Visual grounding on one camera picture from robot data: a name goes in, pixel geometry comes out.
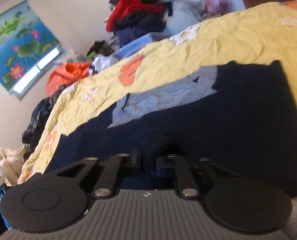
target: white garment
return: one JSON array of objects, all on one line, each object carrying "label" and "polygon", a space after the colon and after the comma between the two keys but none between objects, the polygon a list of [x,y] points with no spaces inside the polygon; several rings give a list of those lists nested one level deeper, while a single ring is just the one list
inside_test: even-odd
[{"label": "white garment", "polygon": [[23,144],[17,150],[0,148],[0,185],[15,186],[24,164],[23,155],[30,151],[29,144]]}]

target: patterned pillow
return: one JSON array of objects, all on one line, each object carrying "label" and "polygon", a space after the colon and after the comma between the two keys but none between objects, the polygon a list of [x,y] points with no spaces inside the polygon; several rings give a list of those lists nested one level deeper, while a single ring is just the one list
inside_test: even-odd
[{"label": "patterned pillow", "polygon": [[54,65],[59,67],[66,63],[74,62],[87,62],[87,59],[82,54],[79,54],[74,49],[69,47],[68,50],[57,61],[54,62]]}]

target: red garment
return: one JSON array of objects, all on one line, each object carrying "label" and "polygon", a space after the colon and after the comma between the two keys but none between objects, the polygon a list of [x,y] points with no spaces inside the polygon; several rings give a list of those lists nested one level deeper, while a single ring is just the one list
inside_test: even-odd
[{"label": "red garment", "polygon": [[166,7],[164,4],[144,4],[140,0],[119,0],[114,11],[111,13],[106,24],[108,32],[114,31],[114,24],[126,16],[138,11],[148,11],[154,14],[162,14]]},{"label": "red garment", "polygon": [[54,70],[47,81],[46,93],[51,97],[60,85],[71,85],[75,81],[88,76],[90,62],[67,63]]}]

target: black circular disc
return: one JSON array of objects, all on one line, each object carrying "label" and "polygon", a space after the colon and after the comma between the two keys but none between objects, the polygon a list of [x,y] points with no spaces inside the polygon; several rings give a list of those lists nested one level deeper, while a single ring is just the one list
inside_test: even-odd
[{"label": "black circular disc", "polygon": [[292,212],[289,196],[254,179],[223,179],[206,197],[206,209],[220,224],[244,233],[279,230]]},{"label": "black circular disc", "polygon": [[72,179],[50,176],[28,180],[8,190],[1,213],[11,225],[42,233],[65,227],[79,219],[87,208],[87,197]]}]

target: gray ribbed plate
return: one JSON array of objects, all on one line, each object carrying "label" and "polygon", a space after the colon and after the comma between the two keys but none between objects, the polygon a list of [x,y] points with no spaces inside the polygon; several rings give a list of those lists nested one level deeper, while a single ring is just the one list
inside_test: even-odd
[{"label": "gray ribbed plate", "polygon": [[179,198],[173,190],[120,190],[97,200],[84,218],[52,233],[30,234],[14,228],[3,240],[290,240],[282,231],[241,235],[217,225],[196,201]]}]

